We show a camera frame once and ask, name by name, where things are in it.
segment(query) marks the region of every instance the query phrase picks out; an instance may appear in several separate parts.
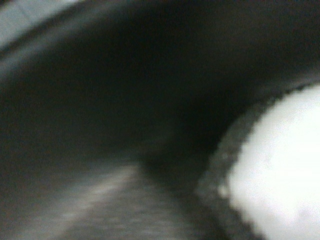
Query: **bright light source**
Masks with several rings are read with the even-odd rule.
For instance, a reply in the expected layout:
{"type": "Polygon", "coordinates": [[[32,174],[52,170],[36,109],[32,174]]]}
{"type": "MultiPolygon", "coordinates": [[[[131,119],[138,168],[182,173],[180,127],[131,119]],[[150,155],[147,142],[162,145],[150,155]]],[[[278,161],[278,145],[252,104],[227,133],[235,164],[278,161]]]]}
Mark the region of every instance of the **bright light source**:
{"type": "Polygon", "coordinates": [[[319,239],[320,85],[263,114],[219,193],[267,240],[319,239]]]}

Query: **white light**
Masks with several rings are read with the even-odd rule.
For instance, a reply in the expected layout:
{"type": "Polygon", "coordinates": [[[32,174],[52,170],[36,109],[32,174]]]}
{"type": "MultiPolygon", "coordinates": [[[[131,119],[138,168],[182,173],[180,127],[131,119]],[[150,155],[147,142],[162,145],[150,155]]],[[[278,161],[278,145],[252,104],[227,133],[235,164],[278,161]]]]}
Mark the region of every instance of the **white light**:
{"type": "Polygon", "coordinates": [[[319,239],[320,85],[263,114],[219,193],[267,240],[319,239]]]}

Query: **gray surface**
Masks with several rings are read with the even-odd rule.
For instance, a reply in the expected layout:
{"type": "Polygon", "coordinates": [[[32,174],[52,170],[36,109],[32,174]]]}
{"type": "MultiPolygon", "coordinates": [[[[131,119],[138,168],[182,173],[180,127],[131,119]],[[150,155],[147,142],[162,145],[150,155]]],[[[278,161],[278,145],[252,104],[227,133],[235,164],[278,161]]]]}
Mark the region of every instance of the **gray surface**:
{"type": "Polygon", "coordinates": [[[77,0],[13,0],[0,8],[0,49],[77,0]]]}
{"type": "Polygon", "coordinates": [[[33,168],[32,177],[12,180],[15,188],[0,201],[7,215],[1,239],[224,239],[190,190],[200,159],[172,161],[156,174],[127,156],[69,157],[33,168]]]}

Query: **white object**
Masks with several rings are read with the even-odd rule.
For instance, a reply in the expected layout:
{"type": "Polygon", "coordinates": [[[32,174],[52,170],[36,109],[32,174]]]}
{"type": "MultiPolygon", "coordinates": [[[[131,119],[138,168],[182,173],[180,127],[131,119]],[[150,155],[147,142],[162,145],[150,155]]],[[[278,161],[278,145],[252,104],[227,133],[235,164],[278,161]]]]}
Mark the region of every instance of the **white object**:
{"type": "Polygon", "coordinates": [[[219,193],[266,240],[320,239],[319,84],[261,116],[219,193]]]}

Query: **blurry surface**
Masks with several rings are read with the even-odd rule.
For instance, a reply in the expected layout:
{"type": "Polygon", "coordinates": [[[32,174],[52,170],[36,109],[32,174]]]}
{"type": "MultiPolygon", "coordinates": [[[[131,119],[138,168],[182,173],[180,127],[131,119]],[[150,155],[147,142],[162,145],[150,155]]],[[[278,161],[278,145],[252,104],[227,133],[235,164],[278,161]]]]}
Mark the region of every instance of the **blurry surface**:
{"type": "Polygon", "coordinates": [[[80,0],[8,0],[0,5],[0,49],[80,0]]]}
{"type": "Polygon", "coordinates": [[[198,178],[248,105],[315,80],[319,9],[88,1],[23,35],[0,56],[0,238],[224,239],[198,178]]]}

